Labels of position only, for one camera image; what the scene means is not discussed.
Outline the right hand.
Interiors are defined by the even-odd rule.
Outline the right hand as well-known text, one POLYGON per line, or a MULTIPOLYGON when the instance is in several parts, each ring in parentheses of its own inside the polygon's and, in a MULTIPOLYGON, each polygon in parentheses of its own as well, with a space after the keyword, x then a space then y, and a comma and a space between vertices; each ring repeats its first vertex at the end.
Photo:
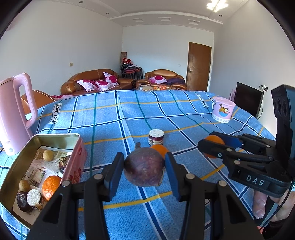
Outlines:
MULTIPOLYGON (((265 211, 266 211, 266 208, 265 208, 266 200, 268 198, 270 198, 272 201, 274 201, 278 205, 281 205, 284 198, 287 195, 287 192, 288 191, 286 191, 281 198, 274 198, 272 196, 269 197, 259 191, 254 191, 254 201, 253 201, 254 216, 257 219, 261 219, 264 217, 265 211)), ((279 220, 286 219, 291 213, 293 207, 294 207, 294 191, 291 191, 286 202, 283 204, 280 210, 276 213, 276 215, 271 219, 271 222, 276 222, 279 220)))

